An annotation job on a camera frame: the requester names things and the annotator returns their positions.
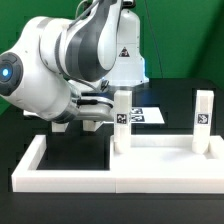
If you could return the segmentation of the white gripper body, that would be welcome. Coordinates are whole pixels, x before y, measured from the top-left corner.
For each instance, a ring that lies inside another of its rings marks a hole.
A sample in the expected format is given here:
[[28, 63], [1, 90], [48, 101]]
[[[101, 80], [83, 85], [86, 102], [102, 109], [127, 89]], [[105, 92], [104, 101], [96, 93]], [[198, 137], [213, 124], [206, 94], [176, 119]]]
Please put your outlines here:
[[112, 121], [113, 106], [113, 101], [104, 97], [69, 95], [26, 105], [24, 115], [37, 116], [55, 123], [68, 123], [72, 120]]

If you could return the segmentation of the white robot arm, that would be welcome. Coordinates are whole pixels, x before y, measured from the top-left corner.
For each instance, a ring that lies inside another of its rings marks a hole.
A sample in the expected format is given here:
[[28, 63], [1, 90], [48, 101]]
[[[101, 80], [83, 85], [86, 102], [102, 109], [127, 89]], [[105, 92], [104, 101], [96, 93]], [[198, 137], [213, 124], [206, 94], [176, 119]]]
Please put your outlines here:
[[134, 0], [93, 0], [74, 20], [31, 19], [0, 54], [0, 96], [59, 124], [111, 121], [113, 102], [95, 93], [148, 81], [134, 6]]

